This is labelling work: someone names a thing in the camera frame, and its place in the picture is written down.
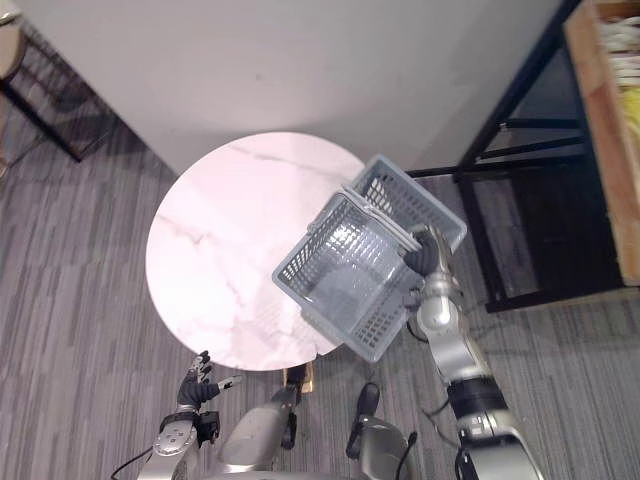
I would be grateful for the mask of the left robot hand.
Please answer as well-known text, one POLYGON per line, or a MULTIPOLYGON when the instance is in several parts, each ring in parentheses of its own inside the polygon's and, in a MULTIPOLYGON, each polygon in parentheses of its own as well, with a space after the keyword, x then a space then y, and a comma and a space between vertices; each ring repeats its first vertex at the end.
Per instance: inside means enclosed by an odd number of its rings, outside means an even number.
POLYGON ((199 410, 202 404, 223 391, 239 386, 244 380, 242 375, 233 375, 219 381, 212 380, 212 368, 213 363, 207 350, 194 358, 178 389, 176 403, 179 407, 199 410))

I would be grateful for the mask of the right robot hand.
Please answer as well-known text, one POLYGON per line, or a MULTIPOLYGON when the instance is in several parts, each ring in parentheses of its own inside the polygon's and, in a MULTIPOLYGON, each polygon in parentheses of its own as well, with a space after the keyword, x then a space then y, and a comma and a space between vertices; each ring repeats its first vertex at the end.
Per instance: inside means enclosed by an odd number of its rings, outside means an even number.
POLYGON ((423 278, 436 272, 452 273, 452 250, 444 235, 434 226, 421 226, 412 232, 420 244, 417 251, 404 255, 404 263, 423 278))

